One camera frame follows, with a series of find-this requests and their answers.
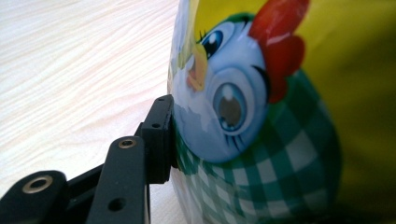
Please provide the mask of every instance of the black bracket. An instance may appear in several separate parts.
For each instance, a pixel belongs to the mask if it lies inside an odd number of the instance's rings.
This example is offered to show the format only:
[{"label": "black bracket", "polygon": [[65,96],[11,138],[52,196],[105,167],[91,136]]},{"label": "black bracket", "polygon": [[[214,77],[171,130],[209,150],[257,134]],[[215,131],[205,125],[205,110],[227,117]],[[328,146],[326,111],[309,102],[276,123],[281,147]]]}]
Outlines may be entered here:
[{"label": "black bracket", "polygon": [[171,95],[155,100],[103,165],[69,181],[58,171],[18,181],[0,201],[0,223],[150,223],[149,184],[165,183],[177,167],[172,106]]}]

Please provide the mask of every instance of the pupil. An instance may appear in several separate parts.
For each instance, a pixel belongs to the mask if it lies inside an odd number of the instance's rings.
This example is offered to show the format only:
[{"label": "pupil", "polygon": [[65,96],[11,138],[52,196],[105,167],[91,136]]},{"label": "pupil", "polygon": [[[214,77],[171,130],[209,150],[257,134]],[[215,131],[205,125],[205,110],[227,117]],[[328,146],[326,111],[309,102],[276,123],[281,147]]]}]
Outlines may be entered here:
[{"label": "pupil", "polygon": [[234,128],[238,125],[242,115],[241,105],[235,98],[227,100],[222,98],[219,104],[219,116],[221,117],[224,128]]},{"label": "pupil", "polygon": [[222,32],[216,31],[203,41],[202,45],[204,45],[207,59],[212,57],[213,54],[215,54],[216,51],[219,49],[222,42],[222,38],[223,38]]}]

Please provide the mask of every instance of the yellow background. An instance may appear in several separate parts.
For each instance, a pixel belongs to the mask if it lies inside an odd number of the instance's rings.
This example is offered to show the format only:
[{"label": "yellow background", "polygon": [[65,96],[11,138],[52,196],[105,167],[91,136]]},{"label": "yellow background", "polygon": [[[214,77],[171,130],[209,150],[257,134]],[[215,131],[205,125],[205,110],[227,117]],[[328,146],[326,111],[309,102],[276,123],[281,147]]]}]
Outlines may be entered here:
[{"label": "yellow background", "polygon": [[[265,1],[202,0],[194,35]],[[296,31],[302,68],[329,108],[343,153],[338,202],[396,214],[396,1],[313,0]]]}]

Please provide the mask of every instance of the cartoon chicken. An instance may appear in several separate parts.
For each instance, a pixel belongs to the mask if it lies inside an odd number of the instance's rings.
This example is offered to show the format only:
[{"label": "cartoon chicken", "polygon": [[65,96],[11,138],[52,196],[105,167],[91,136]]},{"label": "cartoon chicken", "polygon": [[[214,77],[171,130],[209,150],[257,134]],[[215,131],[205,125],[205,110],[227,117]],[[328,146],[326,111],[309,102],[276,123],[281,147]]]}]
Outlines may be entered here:
[{"label": "cartoon chicken", "polygon": [[221,22],[192,48],[187,72],[175,76],[177,127],[198,157],[223,162],[242,153],[256,138],[268,104],[284,97],[285,77],[304,56],[303,40],[292,33],[307,4],[294,4],[298,8],[286,17],[272,17],[271,7],[290,4],[267,4],[256,17],[238,14]]},{"label": "cartoon chicken", "polygon": [[308,5],[269,0],[256,15],[229,17],[203,34],[173,75],[184,174],[177,182],[188,186],[187,211],[214,223],[264,223],[332,204],[338,141],[300,69],[304,41],[294,34]]}]

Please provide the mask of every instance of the wood grain surface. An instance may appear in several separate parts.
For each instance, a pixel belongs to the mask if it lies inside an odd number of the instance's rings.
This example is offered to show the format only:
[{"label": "wood grain surface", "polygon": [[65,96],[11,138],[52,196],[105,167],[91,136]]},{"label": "wood grain surface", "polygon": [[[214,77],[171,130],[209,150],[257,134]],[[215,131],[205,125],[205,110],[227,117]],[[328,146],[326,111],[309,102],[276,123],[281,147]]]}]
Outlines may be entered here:
[{"label": "wood grain surface", "polygon": [[[0,1],[0,197],[42,170],[104,162],[166,94],[177,0]],[[152,223],[183,222],[171,183]]]}]

